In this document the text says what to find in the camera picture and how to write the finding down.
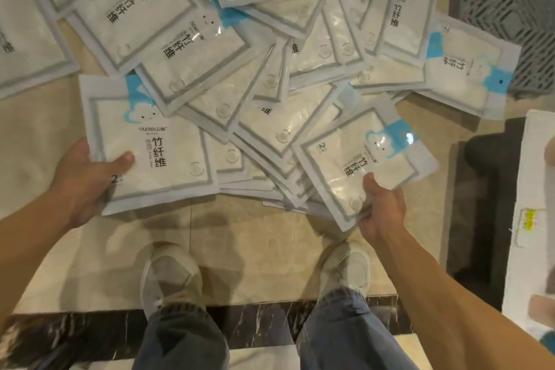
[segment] forearm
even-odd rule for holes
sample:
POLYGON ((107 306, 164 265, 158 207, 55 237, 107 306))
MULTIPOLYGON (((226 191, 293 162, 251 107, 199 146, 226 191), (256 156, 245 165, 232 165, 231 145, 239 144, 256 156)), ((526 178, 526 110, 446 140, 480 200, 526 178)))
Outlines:
POLYGON ((66 232, 67 209, 62 195, 47 191, 0 221, 0 327, 48 251, 66 232))
POLYGON ((450 278, 404 228, 373 247, 434 369, 554 368, 543 346, 450 278))

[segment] hand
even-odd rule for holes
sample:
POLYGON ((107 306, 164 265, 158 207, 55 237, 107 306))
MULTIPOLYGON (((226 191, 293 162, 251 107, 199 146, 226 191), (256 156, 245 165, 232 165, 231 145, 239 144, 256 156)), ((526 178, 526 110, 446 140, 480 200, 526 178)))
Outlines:
POLYGON ((68 230, 85 225, 99 211, 113 176, 126 173, 135 163, 131 152, 112 162, 91 162, 89 152, 86 138, 77 141, 60 160, 49 189, 67 203, 68 230))
POLYGON ((362 179, 366 198, 372 202, 372 214, 360 221, 358 227, 362 236, 371 245, 391 231, 404 228, 407 206, 403 191, 391 191, 381 187, 374 179, 374 173, 368 173, 362 179))

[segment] pant leg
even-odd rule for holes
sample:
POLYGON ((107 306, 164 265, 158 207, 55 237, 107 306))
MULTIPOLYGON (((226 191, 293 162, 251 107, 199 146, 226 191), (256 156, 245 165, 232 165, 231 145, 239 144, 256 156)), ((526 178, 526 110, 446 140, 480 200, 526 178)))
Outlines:
POLYGON ((315 306, 297 339, 302 370, 418 370, 357 291, 340 288, 315 306))
POLYGON ((195 304, 169 304, 153 314, 133 370, 222 370, 227 342, 208 313, 195 304))

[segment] person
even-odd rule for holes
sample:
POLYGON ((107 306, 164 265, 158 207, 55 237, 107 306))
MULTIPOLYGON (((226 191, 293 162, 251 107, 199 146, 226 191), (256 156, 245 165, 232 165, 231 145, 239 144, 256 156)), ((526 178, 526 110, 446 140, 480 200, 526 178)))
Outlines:
MULTIPOLYGON (((0 323, 54 244, 98 211, 113 175, 128 171, 130 152, 108 163, 89 161, 86 140, 60 160, 50 188, 0 221, 0 323)), ((397 288, 433 368, 553 369, 555 357, 529 334, 468 292, 440 268, 404 227, 401 190, 362 182, 373 199, 360 231, 397 288)), ((356 243, 343 242, 323 265, 318 302, 297 339, 303 369, 416 369, 369 309, 370 261, 356 243)), ((149 320, 135 370, 223 369, 225 337, 205 310, 199 267, 183 248, 153 251, 142 275, 141 299, 149 320)))

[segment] shoe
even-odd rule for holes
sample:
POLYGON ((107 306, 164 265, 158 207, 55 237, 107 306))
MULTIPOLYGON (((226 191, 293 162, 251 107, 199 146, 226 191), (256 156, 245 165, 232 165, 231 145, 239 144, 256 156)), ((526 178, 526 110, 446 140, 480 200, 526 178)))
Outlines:
POLYGON ((206 309, 203 279, 190 254, 179 245, 155 248, 143 270, 140 298, 147 319, 170 303, 191 303, 206 309))
POLYGON ((342 287, 356 289, 363 296, 370 287, 370 256, 355 242, 341 243, 324 262, 318 299, 342 287))

